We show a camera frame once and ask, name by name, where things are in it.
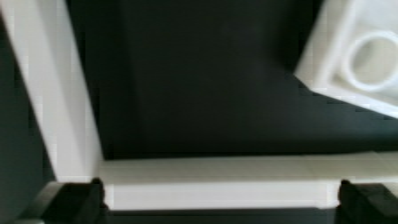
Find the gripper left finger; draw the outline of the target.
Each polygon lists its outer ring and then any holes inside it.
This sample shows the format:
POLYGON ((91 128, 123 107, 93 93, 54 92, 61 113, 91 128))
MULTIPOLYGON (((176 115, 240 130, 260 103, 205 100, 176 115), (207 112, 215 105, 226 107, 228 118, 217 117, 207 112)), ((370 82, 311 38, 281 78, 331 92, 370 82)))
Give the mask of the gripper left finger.
POLYGON ((107 224, 107 213, 100 178, 88 183, 50 182, 15 224, 107 224))

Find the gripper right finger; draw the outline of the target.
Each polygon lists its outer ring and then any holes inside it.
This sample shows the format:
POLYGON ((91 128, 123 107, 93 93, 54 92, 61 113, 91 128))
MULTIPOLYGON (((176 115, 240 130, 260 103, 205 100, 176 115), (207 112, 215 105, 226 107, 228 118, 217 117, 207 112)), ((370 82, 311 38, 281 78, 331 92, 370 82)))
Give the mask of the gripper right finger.
POLYGON ((398 224, 398 196, 382 183, 342 181, 335 224, 398 224))

